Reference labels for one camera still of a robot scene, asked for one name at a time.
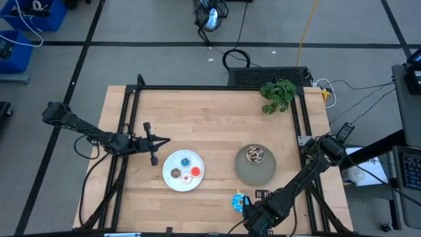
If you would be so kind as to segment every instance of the yellow cable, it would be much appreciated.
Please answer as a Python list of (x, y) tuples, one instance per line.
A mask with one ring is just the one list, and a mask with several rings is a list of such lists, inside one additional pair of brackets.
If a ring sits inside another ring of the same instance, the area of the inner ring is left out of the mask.
[(314, 0), (313, 9), (311, 10), (309, 20), (307, 21), (307, 24), (305, 25), (305, 30), (303, 32), (303, 36), (301, 37), (300, 47), (298, 48), (297, 62), (295, 63), (295, 66), (298, 66), (298, 62), (300, 61), (301, 47), (303, 46), (305, 34), (307, 33), (307, 30), (309, 29), (310, 22), (311, 22), (311, 19), (313, 18), (314, 10), (316, 10), (317, 4), (318, 4), (318, 0)]

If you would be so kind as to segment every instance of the gray bowl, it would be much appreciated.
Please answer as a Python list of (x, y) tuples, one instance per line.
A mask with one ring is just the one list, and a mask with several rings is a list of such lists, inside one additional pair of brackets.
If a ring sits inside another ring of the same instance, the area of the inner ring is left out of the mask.
[[(251, 146), (258, 146), (263, 150), (264, 159), (259, 164), (253, 164), (247, 159), (246, 152)], [(275, 157), (263, 145), (246, 145), (238, 151), (237, 157), (235, 157), (235, 173), (241, 181), (250, 186), (267, 184), (274, 176), (275, 170)]]

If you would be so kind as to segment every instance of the white plate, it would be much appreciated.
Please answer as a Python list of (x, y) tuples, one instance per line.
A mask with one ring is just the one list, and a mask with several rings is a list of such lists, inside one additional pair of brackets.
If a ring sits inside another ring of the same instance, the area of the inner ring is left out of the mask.
[[(190, 166), (188, 168), (182, 167), (182, 159), (190, 158)], [(191, 168), (199, 167), (201, 170), (200, 176), (193, 178), (189, 184), (183, 184), (181, 176), (185, 173), (190, 174)], [(173, 178), (171, 176), (172, 169), (179, 169), (182, 174), (178, 178)], [(196, 188), (203, 179), (205, 175), (205, 164), (203, 163), (200, 156), (190, 150), (179, 150), (171, 154), (165, 161), (164, 167), (162, 168), (162, 176), (164, 177), (166, 185), (168, 185), (173, 190), (179, 192), (186, 192)]]

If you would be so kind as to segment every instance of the gray floor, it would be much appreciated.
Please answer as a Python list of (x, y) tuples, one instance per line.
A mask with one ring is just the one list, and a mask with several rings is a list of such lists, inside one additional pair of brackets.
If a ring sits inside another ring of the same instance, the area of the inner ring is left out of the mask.
[[(47, 41), (84, 41), (98, 6), (80, 2), (69, 12), (57, 33), (42, 33)], [(388, 0), (407, 43), (421, 44), (421, 26), (413, 19), (419, 0)], [(228, 3), (229, 17), (209, 34), (211, 41), (235, 42), (245, 3)], [(312, 8), (312, 0), (255, 0), (249, 5), (241, 41), (297, 43)], [(195, 42), (201, 41), (193, 25), (191, 1), (106, 0), (93, 41)], [(9, 29), (0, 22), (1, 29)], [(36, 39), (27, 33), (30, 39)], [(320, 0), (307, 43), (394, 43), (399, 40), (380, 0)], [(14, 116), (0, 133), (0, 236), (11, 235), (43, 158), (52, 128), (41, 122), (48, 101), (62, 101), (82, 47), (44, 46), (34, 49), (26, 74), (29, 85), (0, 84), (0, 101), (10, 101)], [(260, 66), (293, 66), (297, 48), (243, 47)], [(99, 47), (89, 48), (70, 106), (87, 121), (97, 124), (107, 86), (133, 84), (141, 73), (147, 84), (226, 85), (228, 73), (222, 55), (208, 47)], [(387, 83), (391, 66), (405, 61), (402, 49), (304, 48), (300, 65), (314, 78), (342, 79), (354, 87)], [(228, 64), (244, 62), (228, 58)], [(328, 109), (333, 120), (373, 90), (350, 90), (334, 84), (337, 104)], [(332, 124), (336, 132), (365, 112), (393, 86), (383, 88)], [(386, 96), (355, 123), (347, 143), (368, 145), (401, 128), (394, 93)], [(55, 146), (26, 233), (70, 230), (76, 213), (87, 161), (73, 152), (76, 134), (62, 131)], [(81, 144), (81, 151), (90, 148)], [(380, 223), (390, 221), (384, 200), (347, 192), (355, 230), (378, 236), (416, 236), (419, 230), (405, 227), (384, 234)]]

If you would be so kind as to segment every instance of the blue toy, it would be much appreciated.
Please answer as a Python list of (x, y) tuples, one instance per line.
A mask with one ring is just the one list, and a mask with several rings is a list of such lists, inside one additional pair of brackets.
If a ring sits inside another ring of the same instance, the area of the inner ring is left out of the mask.
[[(244, 196), (245, 194), (237, 190), (237, 194), (234, 195), (234, 197), (232, 198), (232, 207), (240, 213), (243, 212), (243, 197)], [(249, 201), (247, 198), (245, 199), (245, 204), (249, 205)]]

